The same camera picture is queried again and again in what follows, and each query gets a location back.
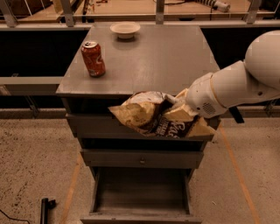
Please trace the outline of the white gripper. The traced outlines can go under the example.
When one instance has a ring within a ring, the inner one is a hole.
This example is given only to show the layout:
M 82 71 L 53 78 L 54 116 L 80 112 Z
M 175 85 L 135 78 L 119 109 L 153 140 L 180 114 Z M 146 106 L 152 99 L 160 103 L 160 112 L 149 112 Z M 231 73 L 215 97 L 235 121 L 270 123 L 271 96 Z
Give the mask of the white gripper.
M 199 114 L 204 118 L 219 116 L 227 111 L 215 96 L 212 84 L 213 73 L 207 73 L 198 78 L 188 89 L 183 89 L 176 95 L 175 106 L 163 113 L 169 121 L 191 122 Z

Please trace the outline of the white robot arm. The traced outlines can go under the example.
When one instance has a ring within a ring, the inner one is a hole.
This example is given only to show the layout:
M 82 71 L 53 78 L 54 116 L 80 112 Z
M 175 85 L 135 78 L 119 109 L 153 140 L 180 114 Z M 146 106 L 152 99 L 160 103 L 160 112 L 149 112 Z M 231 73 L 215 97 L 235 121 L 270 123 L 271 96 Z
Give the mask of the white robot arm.
M 238 105 L 266 102 L 280 97 L 280 31 L 268 31 L 248 47 L 245 59 L 216 73 L 198 78 L 178 95 L 163 113 L 174 122 L 190 122 L 195 116 L 212 118 L 229 112 L 242 123 Z

